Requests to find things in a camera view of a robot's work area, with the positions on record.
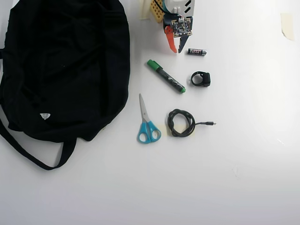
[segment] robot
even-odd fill
[[[170,49],[177,53],[174,38],[180,38],[178,53],[181,53],[192,35],[195,0],[153,0],[151,5],[164,13],[164,32]]]

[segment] battery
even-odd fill
[[[206,50],[202,50],[202,49],[189,48],[187,53],[189,55],[205,56],[207,54],[207,51]]]

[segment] green marker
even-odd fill
[[[168,75],[157,62],[149,60],[147,64],[152,69],[154,69],[159,75],[161,75],[166,81],[168,81],[168,83],[171,84],[177,91],[179,91],[180,93],[186,92],[185,87],[183,87],[183,85],[181,85],[173,77]]]

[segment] scissor blade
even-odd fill
[[[150,122],[149,116],[147,114],[146,106],[144,103],[144,99],[142,98],[141,94],[140,94],[140,107],[141,107],[142,120],[145,122]]]

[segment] black clip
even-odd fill
[[[202,82],[201,83],[195,83],[193,81],[193,78],[197,75],[200,75],[202,77]],[[192,75],[192,78],[191,78],[191,82],[194,86],[196,87],[209,87],[210,86],[210,74],[209,73],[205,73],[205,72],[201,72],[201,71],[198,71],[198,72],[195,72],[193,75]]]

